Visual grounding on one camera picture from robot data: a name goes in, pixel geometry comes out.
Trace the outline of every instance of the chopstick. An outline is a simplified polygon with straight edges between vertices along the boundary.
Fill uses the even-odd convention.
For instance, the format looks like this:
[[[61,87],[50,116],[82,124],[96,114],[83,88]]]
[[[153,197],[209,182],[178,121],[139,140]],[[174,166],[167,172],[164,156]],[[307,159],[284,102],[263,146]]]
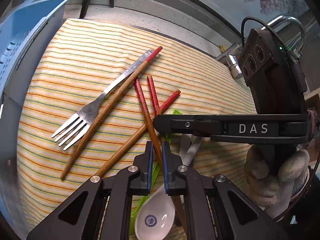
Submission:
[[[156,88],[155,88],[155,84],[153,83],[152,76],[147,76],[147,81],[148,81],[149,92],[151,94],[152,105],[155,110],[155,115],[162,114],[162,111],[159,108],[158,97],[157,97]],[[160,137],[161,137],[162,141],[166,141],[164,134],[160,134]],[[182,227],[183,227],[185,233],[187,233],[187,221],[186,221],[185,212],[183,210],[181,198],[180,198],[180,196],[171,196],[171,200],[172,200],[174,208],[177,211],[177,214],[180,218],[180,222],[182,224]]]
[[[110,98],[109,102],[103,107],[100,111],[93,124],[90,126],[85,135],[81,138],[78,146],[72,153],[67,165],[65,166],[60,178],[64,180],[68,172],[70,171],[73,163],[76,161],[78,156],[81,154],[82,149],[89,141],[91,136],[94,134],[95,130],[101,125],[107,113],[112,108],[113,104],[118,101],[121,95],[126,91],[126,89],[130,86],[130,84],[138,77],[140,72],[145,69],[145,67],[153,60],[153,58],[162,50],[162,47],[159,46],[130,76],[129,78],[122,84],[122,86],[114,93],[114,95]]]
[[[137,78],[134,81],[134,87],[135,87],[136,92],[138,94],[138,99],[140,101],[140,105],[141,105],[141,108],[142,108],[142,113],[143,113],[143,116],[144,116],[144,121],[146,123],[146,127],[147,127],[149,135],[151,137],[151,141],[153,142],[153,147],[154,147],[155,152],[156,152],[157,161],[158,161],[158,163],[160,165],[160,168],[162,169],[162,167],[163,167],[162,152],[161,152],[161,149],[160,149],[158,137],[156,135],[155,129],[153,128],[152,120],[151,120],[151,117],[150,117],[150,114],[149,114],[149,110],[148,110],[148,106],[147,106],[146,100],[145,100],[144,95],[143,95],[143,91],[142,91],[142,87],[141,87],[139,78]]]
[[[160,107],[160,110],[164,112],[167,108],[176,100],[180,95],[180,90],[176,90]],[[110,159],[95,173],[100,177],[103,177],[104,174],[140,139],[140,137],[146,132],[147,126],[143,124],[125,143],[122,145],[116,153],[114,153]]]

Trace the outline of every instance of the fork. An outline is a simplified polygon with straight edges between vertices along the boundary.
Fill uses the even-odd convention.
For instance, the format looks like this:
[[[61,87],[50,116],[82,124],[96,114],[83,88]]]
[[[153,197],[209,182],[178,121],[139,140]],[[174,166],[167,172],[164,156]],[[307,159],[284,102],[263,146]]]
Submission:
[[[64,147],[64,151],[75,144],[89,129],[93,121],[98,115],[100,105],[102,104],[106,95],[122,80],[132,74],[154,51],[152,49],[147,50],[141,55],[126,71],[124,71],[116,80],[114,80],[94,101],[82,107],[78,112],[73,114],[63,125],[58,128],[51,138],[57,136],[60,132],[64,131],[54,141],[58,142],[64,136],[66,136],[60,143],[59,147],[67,142],[73,135],[79,132],[76,137]]]

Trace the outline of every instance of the silver bolt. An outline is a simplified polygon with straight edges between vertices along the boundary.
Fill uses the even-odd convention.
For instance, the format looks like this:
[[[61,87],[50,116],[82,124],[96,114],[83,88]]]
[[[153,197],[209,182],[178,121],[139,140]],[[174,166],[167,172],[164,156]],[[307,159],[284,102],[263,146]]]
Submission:
[[[138,170],[138,167],[137,166],[134,166],[134,165],[132,165],[132,166],[130,166],[129,168],[128,168],[128,171],[130,171],[130,172],[136,172]]]
[[[93,183],[97,183],[100,181],[100,177],[98,175],[94,175],[90,178],[90,181]]]
[[[181,172],[185,172],[188,170],[188,167],[186,165],[180,165],[178,167],[178,171],[181,171]]]
[[[217,175],[216,176],[216,181],[217,182],[224,182],[226,180],[226,177],[223,175]]]

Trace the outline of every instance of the striped tablecloth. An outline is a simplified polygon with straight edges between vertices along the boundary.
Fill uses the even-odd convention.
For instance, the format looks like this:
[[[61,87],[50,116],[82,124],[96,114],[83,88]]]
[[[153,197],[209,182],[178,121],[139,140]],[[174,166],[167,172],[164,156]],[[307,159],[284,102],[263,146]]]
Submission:
[[[64,152],[51,134],[74,112],[95,99],[143,52],[163,46],[159,57],[140,75],[152,111],[146,77],[153,76],[160,104],[176,89],[181,95],[166,111],[183,114],[254,114],[250,90],[233,80],[227,67],[177,41],[133,27],[68,19],[49,43],[32,78],[18,131],[17,159],[20,192],[30,229],[36,226],[143,124],[143,115],[131,86],[88,143],[64,182],[59,176],[74,147]],[[106,176],[132,164],[144,152],[146,133]],[[180,135],[171,143],[178,153]],[[248,145],[212,142],[204,138],[195,157],[199,173],[226,175],[245,189],[243,165]],[[163,178],[156,181],[153,192]],[[135,208],[139,197],[134,197]],[[184,239],[173,226],[166,239]]]

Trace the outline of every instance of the white glove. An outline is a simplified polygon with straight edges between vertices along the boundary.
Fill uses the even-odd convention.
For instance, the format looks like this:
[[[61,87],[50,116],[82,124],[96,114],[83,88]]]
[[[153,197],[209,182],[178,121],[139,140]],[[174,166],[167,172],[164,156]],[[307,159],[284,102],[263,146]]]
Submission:
[[[308,180],[309,153],[297,150],[280,167],[278,176],[269,174],[257,145],[247,153],[244,172],[249,184],[247,195],[272,218],[280,215],[297,197]]]

